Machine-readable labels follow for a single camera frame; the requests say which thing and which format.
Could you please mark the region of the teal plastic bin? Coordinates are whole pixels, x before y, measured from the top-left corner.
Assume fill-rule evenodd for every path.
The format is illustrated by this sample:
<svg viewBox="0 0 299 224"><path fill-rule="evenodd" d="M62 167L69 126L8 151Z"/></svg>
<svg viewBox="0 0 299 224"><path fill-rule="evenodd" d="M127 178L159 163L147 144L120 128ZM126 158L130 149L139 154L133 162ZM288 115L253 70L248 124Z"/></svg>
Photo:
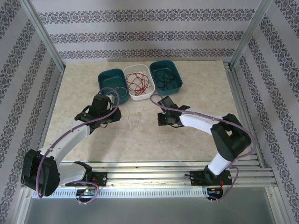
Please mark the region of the teal plastic bin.
<svg viewBox="0 0 299 224"><path fill-rule="evenodd" d="M120 97L120 105L128 101L129 91L124 72L121 69L111 69L98 75L100 89L110 87L115 89Z"/></svg>
<svg viewBox="0 0 299 224"><path fill-rule="evenodd" d="M151 76L160 95L177 93L183 85L181 76L173 61L162 60L149 66Z"/></svg>

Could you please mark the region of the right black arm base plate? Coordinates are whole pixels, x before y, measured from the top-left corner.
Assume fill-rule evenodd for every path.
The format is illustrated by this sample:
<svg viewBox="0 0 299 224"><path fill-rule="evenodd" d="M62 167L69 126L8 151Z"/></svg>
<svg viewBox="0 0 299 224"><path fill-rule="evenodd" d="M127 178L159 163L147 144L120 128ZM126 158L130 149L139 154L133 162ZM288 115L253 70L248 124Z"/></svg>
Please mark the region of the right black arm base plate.
<svg viewBox="0 0 299 224"><path fill-rule="evenodd" d="M223 183L228 186L232 184L231 173L224 170L220 175L214 175L208 171L191 171L190 179L192 186L216 186Z"/></svg>

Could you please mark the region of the aluminium side rail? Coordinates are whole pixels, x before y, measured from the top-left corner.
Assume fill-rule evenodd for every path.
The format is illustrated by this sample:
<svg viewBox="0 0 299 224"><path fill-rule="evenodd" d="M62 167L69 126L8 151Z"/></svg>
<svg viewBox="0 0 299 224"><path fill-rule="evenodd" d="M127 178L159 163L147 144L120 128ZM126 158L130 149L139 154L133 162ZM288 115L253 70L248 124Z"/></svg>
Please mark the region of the aluminium side rail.
<svg viewBox="0 0 299 224"><path fill-rule="evenodd" d="M238 113L240 122L244 128L246 128L247 130L249 130L251 132L251 134L254 136L254 140L257 142L255 133L254 133L251 121L250 121L250 117L248 114L248 110L246 108L245 101L242 96L242 92L241 92L239 83L236 78L235 71L234 71L234 69L230 68L229 63L223 63L223 65L224 65L224 68L225 68L225 71L227 74L228 82L230 85L230 89L232 91L232 95L234 98L234 102L235 102L235 106L237 109L237 113Z"/></svg>
<svg viewBox="0 0 299 224"><path fill-rule="evenodd" d="M41 130L41 136L39 138L38 145L36 146L35 151L40 151L40 149L43 148L44 143L46 141L47 132L48 132L48 129L49 129L49 126L50 126L50 121L51 121L51 118L52 118L52 114L53 114L53 111L54 111L55 103L56 103L56 100L57 100L57 97L58 97L58 93L59 93L59 89L60 89L60 86L61 86L63 76L64 76L64 71L62 71L60 73L59 77L57 78L57 82L55 84L55 89L54 89L54 91L51 95L50 102L49 102L49 107L46 111L46 117L45 117L45 121L44 121L44 124L43 124L43 128Z"/></svg>

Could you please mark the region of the grey metal panel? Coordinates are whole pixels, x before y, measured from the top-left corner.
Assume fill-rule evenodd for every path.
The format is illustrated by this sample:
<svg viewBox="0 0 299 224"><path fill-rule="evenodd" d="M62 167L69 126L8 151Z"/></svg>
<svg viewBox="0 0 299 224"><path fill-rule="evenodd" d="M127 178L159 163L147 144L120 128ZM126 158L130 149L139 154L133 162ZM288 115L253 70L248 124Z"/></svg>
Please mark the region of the grey metal panel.
<svg viewBox="0 0 299 224"><path fill-rule="evenodd" d="M210 203L201 198L34 199L24 224L275 224L264 202Z"/></svg>

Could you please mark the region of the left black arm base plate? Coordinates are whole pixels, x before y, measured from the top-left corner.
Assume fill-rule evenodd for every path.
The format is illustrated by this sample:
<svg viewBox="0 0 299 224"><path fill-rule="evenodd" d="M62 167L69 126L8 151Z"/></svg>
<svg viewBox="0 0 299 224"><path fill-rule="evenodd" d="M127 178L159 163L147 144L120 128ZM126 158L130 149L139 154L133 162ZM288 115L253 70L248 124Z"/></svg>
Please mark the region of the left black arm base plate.
<svg viewBox="0 0 299 224"><path fill-rule="evenodd" d="M92 171L84 176L82 181L93 182L99 187L105 187L107 184L107 172Z"/></svg>

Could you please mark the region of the aluminium frame post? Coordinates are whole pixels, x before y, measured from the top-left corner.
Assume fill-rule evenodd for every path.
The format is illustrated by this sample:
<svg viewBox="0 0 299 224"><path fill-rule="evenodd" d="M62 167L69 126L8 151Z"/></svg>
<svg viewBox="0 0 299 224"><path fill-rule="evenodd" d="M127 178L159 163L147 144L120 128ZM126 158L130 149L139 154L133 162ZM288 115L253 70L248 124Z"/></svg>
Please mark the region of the aluminium frame post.
<svg viewBox="0 0 299 224"><path fill-rule="evenodd" d="M31 20L32 24L34 25L38 35L40 36L42 42L45 44L47 50L49 51L51 57L54 59L54 62L58 66L58 69L61 72L65 70L65 63L63 62L58 50L56 49L49 33L47 32L38 12L33 6L31 0L19 0L21 6L23 7L24 11L28 15L29 19Z"/></svg>
<svg viewBox="0 0 299 224"><path fill-rule="evenodd" d="M260 4L258 5L258 8L256 9L248 27L246 28L243 37L241 38L240 43L238 44L231 61L229 63L230 68L233 68L238 63L238 60L242 56L242 53L247 47L247 44L251 40L257 26L261 22L262 18L264 17L265 13L267 12L270 4L273 0L261 0Z"/></svg>

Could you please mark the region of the white plastic bin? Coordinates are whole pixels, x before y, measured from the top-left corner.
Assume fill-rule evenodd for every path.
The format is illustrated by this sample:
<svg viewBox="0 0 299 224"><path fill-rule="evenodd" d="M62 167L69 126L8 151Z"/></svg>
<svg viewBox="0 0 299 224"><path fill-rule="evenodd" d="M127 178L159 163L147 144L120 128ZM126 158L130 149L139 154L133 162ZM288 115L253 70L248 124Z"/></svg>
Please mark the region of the white plastic bin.
<svg viewBox="0 0 299 224"><path fill-rule="evenodd" d="M135 100L148 99L156 89L150 70L145 64L138 64L124 69L130 97Z"/></svg>

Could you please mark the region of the long aluminium frame rails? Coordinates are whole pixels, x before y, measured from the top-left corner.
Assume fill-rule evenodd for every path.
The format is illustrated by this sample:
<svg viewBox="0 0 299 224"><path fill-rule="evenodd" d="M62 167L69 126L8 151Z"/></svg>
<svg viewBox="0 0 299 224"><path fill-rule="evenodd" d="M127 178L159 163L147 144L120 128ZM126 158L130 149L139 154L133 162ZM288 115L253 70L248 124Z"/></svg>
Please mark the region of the long aluminium frame rails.
<svg viewBox="0 0 299 224"><path fill-rule="evenodd" d="M64 161L63 165L72 162ZM107 172L106 186L125 188L138 185L171 186L191 185L190 172L202 171L207 161L104 161L86 162L92 171ZM229 168L231 179L237 187L275 187L277 181L271 168L262 168L258 160L237 161Z"/></svg>

